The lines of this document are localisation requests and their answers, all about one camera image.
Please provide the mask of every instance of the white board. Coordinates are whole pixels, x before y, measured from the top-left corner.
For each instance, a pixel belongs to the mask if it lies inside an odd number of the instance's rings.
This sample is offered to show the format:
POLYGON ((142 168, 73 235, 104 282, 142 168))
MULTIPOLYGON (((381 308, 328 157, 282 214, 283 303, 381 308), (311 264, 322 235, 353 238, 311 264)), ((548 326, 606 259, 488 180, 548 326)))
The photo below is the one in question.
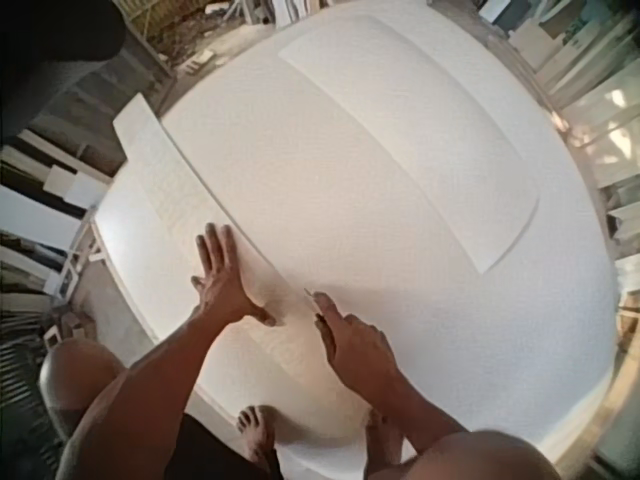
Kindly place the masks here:
MULTIPOLYGON (((339 33, 347 52, 360 52, 347 33, 339 33)), ((357 69, 350 78, 365 77, 362 61, 353 58, 357 69)), ((242 406, 266 402, 290 418, 304 418, 304 425, 317 424, 287 446, 291 453, 329 478, 361 478, 357 427, 363 411, 347 396, 336 397, 339 389, 325 390, 331 380, 322 370, 303 287, 328 291, 344 311, 385 330, 416 387, 469 428, 514 433, 553 459, 597 407, 613 364, 616 292, 589 191, 526 90, 482 45, 424 2, 353 2, 283 30, 205 78, 163 125, 168 135, 155 128, 151 137, 145 122, 116 125, 131 165, 119 173, 96 216, 142 321, 164 338, 190 311, 196 296, 188 277, 198 268, 193 237, 213 220, 234 225, 250 291, 285 323, 268 330, 245 322, 225 333, 198 380, 213 408, 234 415, 242 406), (380 47, 372 49, 378 57, 365 53, 381 66, 376 75, 402 87, 385 84, 380 95, 370 96, 378 109, 366 117, 364 100, 352 98, 359 92, 329 84, 335 78, 325 70, 339 76, 335 67, 347 59, 331 42, 323 46, 327 32, 340 25, 361 31, 363 17, 384 24, 383 32, 393 30, 378 35, 377 27, 365 27, 380 47), (283 58, 297 41, 310 54, 330 53, 325 70, 311 72, 313 79, 298 68, 304 49, 296 54, 297 66, 283 58), (415 61, 396 64, 389 58, 394 52, 415 61), (389 64, 401 71, 383 72, 389 64), (402 98, 393 96, 430 98, 433 92, 415 91, 406 74, 422 79, 426 69, 441 80, 428 85, 448 99, 430 104, 431 118, 442 121, 427 118, 429 128, 422 130, 399 128, 405 112, 418 119, 423 112, 411 105, 394 110, 402 98), (482 121, 473 125, 479 132, 450 123, 444 109, 453 105, 458 113, 481 112, 482 121), (449 152, 456 158, 462 147, 434 148, 434 158, 424 153, 431 153, 424 138, 436 146, 440 136, 461 143, 473 138, 479 162, 510 145, 510 162, 522 161, 522 168, 509 164, 505 168, 515 168, 516 175, 508 178, 535 186, 535 210, 524 226, 508 226, 519 233, 488 269, 477 267, 442 212, 488 210, 491 228, 494 210, 454 204, 456 195, 432 202, 437 185, 418 171, 423 165, 411 172, 400 168, 402 162, 414 165, 393 142, 407 151, 415 146, 443 178, 469 181, 473 169, 448 163, 449 152), (298 329, 296 340, 292 329, 298 329), (317 383, 308 372, 318 373, 317 383), (340 425, 326 421, 333 415, 340 425)), ((505 203, 517 204, 511 187, 496 186, 505 203)))

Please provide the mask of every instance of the wooden plank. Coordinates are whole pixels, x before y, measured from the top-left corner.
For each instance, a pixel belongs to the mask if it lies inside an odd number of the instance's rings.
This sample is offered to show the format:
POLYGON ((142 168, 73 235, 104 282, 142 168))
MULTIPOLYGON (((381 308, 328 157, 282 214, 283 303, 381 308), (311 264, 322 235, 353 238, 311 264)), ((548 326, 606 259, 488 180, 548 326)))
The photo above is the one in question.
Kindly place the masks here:
POLYGON ((5 246, 0 246, 0 261, 7 265, 11 265, 20 270, 24 270, 29 275, 34 275, 43 280, 47 280, 52 273, 56 273, 48 267, 32 260, 15 250, 11 250, 5 246))
POLYGON ((109 184, 111 182, 111 178, 106 176, 104 173, 99 172, 95 168, 92 168, 86 163, 81 162, 77 158, 72 157, 64 150, 61 150, 55 145, 47 142, 44 138, 36 135, 30 130, 23 130, 22 133, 18 135, 18 137, 23 139, 25 142, 30 143, 34 147, 37 147, 40 150, 44 151, 45 153, 47 153, 47 155, 54 157, 56 160, 70 166, 74 170, 83 172, 103 183, 109 184))
POLYGON ((80 220, 0 185, 0 225, 8 233, 68 251, 80 220))
POLYGON ((2 293, 0 305, 3 312, 38 312, 51 309, 51 297, 36 293, 2 293))
POLYGON ((318 13, 320 11, 320 0, 308 0, 308 4, 310 15, 313 15, 314 13, 318 13))
POLYGON ((2 158, 2 161, 8 165, 28 173, 41 182, 46 182, 49 177, 49 172, 51 170, 49 167, 37 162, 33 158, 25 155, 19 150, 16 150, 10 145, 5 145, 2 148, 2 151, 0 151, 0 158, 2 158))
POLYGON ((79 143, 93 145, 106 155, 115 158, 124 157, 124 153, 122 152, 122 148, 119 143, 106 139, 98 133, 95 133, 95 131, 90 128, 77 125, 64 118, 60 118, 49 113, 42 113, 32 122, 32 125, 35 127, 42 127, 47 130, 51 129, 65 132, 65 134, 72 136, 79 143))
POLYGON ((90 95, 117 114, 129 102, 130 97, 119 88, 114 87, 113 83, 108 81, 98 72, 92 72, 82 78, 76 88, 90 95))

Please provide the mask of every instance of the leg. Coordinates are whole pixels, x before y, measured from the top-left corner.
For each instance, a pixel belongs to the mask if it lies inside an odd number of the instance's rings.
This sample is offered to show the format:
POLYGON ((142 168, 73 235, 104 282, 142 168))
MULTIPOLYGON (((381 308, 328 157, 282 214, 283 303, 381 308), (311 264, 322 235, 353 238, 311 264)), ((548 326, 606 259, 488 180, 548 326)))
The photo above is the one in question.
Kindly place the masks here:
POLYGON ((238 430, 247 450, 247 459, 263 469, 273 480, 281 480, 280 463, 275 450, 275 412, 269 407, 248 407, 238 416, 238 430))
POLYGON ((269 475, 227 447, 195 418, 185 414, 164 479, 217 478, 269 480, 269 475))
POLYGON ((402 459, 402 442, 404 436, 400 431, 375 410, 369 413, 366 427, 367 463, 364 467, 364 479, 399 465, 402 459))

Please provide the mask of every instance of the finger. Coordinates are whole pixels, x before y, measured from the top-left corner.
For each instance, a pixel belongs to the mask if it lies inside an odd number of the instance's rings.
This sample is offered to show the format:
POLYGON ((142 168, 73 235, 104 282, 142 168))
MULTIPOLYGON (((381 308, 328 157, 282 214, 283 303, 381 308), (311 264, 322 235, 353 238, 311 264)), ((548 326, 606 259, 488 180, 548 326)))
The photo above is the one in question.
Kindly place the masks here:
POLYGON ((205 275, 209 275, 213 266, 211 265, 211 257, 209 256, 209 249, 207 248, 207 242, 202 235, 196 237, 196 245, 198 246, 198 255, 200 256, 200 263, 205 275))
POLYGON ((222 227, 222 239, 224 241, 224 256, 229 268, 238 268, 238 246, 229 225, 222 227))
POLYGON ((391 352, 391 356, 395 360, 396 354, 393 353, 393 348, 391 348, 391 344, 389 343, 389 339, 387 338, 387 336, 385 335, 385 333, 382 330, 380 330, 380 337, 382 337, 382 343, 384 343, 384 346, 387 347, 389 352, 391 352))
POLYGON ((276 319, 273 318, 269 312, 267 312, 264 308, 257 306, 255 303, 251 304, 251 316, 258 320, 260 323, 267 327, 275 327, 276 319))
POLYGON ((195 288, 198 293, 202 292, 202 289, 204 288, 204 278, 196 277, 194 275, 191 277, 191 285, 193 285, 193 288, 195 288))
POLYGON ((251 418, 252 424, 258 425, 258 414, 256 413, 256 407, 251 406, 247 410, 249 410, 249 418, 251 418))
POLYGON ((344 321, 347 323, 356 323, 356 322, 362 322, 362 320, 360 320, 358 317, 356 317, 354 314, 349 313, 348 315, 345 315, 344 317, 344 321))
POLYGON ((313 294, 313 299, 332 331, 344 326, 344 319, 342 318, 342 315, 340 315, 338 307, 336 307, 336 304, 333 303, 333 300, 329 295, 324 292, 315 292, 313 294))
POLYGON ((389 339, 387 338, 387 336, 385 335, 385 333, 382 330, 378 330, 380 332, 380 336, 382 337, 382 343, 385 344, 385 346, 391 350, 391 344, 389 343, 389 339))
POLYGON ((241 422, 245 428, 251 425, 251 417, 249 417, 249 412, 247 410, 243 410, 240 412, 240 416, 238 417, 238 421, 241 422))
POLYGON ((329 325, 327 325, 327 322, 322 318, 316 320, 315 326, 320 332, 320 337, 324 344, 324 350, 327 353, 327 360, 331 363, 336 356, 336 341, 333 338, 333 333, 331 333, 331 329, 329 328, 329 325))
POLYGON ((209 250, 209 258, 211 258, 212 269, 219 272, 224 267, 224 256, 222 255, 222 247, 218 232, 213 223, 207 223, 205 228, 205 240, 207 241, 207 249, 209 250))

